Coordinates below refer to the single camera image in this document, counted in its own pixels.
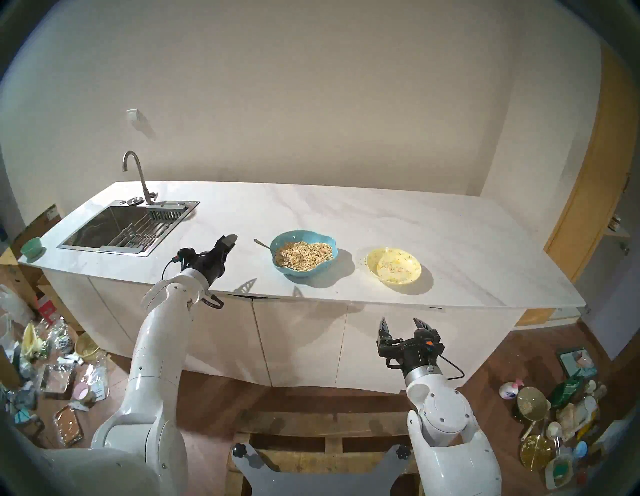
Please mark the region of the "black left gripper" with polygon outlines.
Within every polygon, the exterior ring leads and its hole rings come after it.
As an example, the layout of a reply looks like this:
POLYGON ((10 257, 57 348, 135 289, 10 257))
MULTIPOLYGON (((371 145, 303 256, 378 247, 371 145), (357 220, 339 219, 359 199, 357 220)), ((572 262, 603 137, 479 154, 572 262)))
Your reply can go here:
POLYGON ((193 277, 199 277, 203 290, 208 290, 224 274, 228 250, 236 245, 237 240, 235 234, 220 237, 213 249, 197 253, 187 262, 187 268, 197 272, 193 277))

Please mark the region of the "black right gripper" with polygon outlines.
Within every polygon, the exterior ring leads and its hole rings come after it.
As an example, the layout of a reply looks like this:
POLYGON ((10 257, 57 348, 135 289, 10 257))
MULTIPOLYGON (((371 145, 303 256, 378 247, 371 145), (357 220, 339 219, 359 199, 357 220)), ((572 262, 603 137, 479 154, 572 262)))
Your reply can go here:
POLYGON ((439 333, 423 320, 414 317, 416 330, 407 340, 393 339, 386 319, 382 317, 377 336, 378 355, 389 369, 400 369, 403 375, 419 367, 434 368, 444 352, 439 333))

